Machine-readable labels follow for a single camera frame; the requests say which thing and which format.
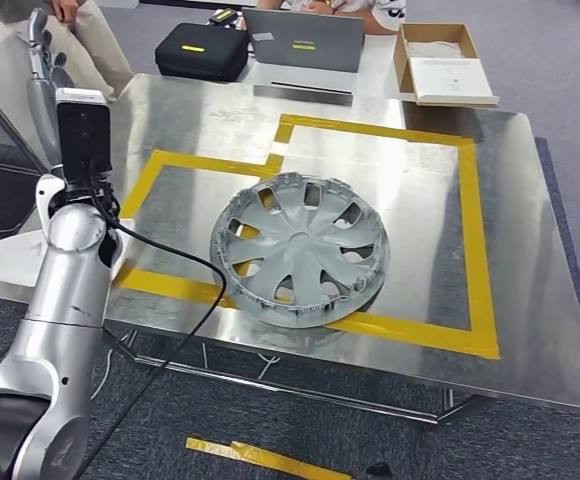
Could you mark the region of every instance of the person's leg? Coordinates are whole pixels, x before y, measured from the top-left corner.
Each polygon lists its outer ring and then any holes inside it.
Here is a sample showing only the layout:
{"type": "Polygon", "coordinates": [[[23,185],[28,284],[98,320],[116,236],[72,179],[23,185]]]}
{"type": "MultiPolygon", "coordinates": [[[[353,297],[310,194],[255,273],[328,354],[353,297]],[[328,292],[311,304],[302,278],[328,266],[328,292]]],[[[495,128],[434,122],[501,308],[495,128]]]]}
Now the person's leg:
{"type": "Polygon", "coordinates": [[[87,0],[76,12],[75,35],[92,57],[99,72],[116,96],[134,76],[101,10],[87,0]]]}
{"type": "MultiPolygon", "coordinates": [[[[22,40],[28,43],[27,20],[11,24],[22,40]]],[[[79,88],[88,88],[99,90],[106,98],[113,96],[113,87],[106,83],[103,76],[97,70],[97,67],[90,58],[90,55],[76,37],[72,34],[66,25],[57,20],[57,17],[48,16],[45,30],[52,35],[50,43],[50,53],[52,58],[63,52],[66,55],[66,72],[70,75],[74,84],[79,88]]]]}

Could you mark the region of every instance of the laptop lid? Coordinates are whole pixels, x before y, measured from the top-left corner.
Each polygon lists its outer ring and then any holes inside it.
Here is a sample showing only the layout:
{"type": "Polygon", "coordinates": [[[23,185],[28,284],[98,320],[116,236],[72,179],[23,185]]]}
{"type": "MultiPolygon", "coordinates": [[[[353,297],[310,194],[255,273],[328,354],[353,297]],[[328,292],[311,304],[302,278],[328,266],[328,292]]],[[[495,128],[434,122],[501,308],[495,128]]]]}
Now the laptop lid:
{"type": "Polygon", "coordinates": [[[356,72],[363,49],[361,18],[244,8],[257,61],[356,72]]]}

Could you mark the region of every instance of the white shirt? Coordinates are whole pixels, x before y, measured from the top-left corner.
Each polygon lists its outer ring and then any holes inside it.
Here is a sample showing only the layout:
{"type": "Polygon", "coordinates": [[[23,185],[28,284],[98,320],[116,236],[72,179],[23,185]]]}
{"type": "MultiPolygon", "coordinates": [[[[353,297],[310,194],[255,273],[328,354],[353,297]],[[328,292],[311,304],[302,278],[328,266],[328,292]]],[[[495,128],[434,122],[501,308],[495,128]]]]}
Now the white shirt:
{"type": "MultiPolygon", "coordinates": [[[[310,0],[287,0],[292,10],[301,10],[310,0]]],[[[386,30],[399,30],[405,19],[405,0],[332,0],[329,5],[341,12],[371,10],[377,22],[386,30]]]]}

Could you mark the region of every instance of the open box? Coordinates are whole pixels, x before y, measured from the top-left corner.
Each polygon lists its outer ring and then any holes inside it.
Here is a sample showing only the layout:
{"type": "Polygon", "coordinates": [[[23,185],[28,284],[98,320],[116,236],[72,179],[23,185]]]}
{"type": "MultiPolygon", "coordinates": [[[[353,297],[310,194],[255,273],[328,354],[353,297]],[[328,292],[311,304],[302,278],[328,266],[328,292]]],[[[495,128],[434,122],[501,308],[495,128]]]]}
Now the open box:
{"type": "Polygon", "coordinates": [[[463,24],[402,24],[396,37],[394,66],[399,91],[415,94],[418,105],[496,107],[499,103],[463,24]],[[425,44],[446,47],[453,55],[439,55],[436,48],[428,57],[414,54],[412,48],[425,44]]]}

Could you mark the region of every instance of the robotic hand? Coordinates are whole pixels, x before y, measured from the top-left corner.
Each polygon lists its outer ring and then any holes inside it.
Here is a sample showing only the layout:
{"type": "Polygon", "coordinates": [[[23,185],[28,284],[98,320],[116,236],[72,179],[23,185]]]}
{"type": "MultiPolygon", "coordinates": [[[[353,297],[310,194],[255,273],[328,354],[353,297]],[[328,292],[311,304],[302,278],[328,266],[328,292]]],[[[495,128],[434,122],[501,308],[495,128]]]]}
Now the robotic hand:
{"type": "Polygon", "coordinates": [[[70,84],[53,75],[45,20],[39,10],[30,21],[29,93],[44,147],[53,165],[63,166],[64,178],[44,175],[37,184],[48,250],[0,363],[0,480],[66,480],[77,471],[89,433],[111,266],[120,250],[117,233],[92,203],[94,196],[118,217],[107,176],[112,169],[108,107],[100,92],[68,88],[57,91],[55,110],[55,81],[70,84]]]}

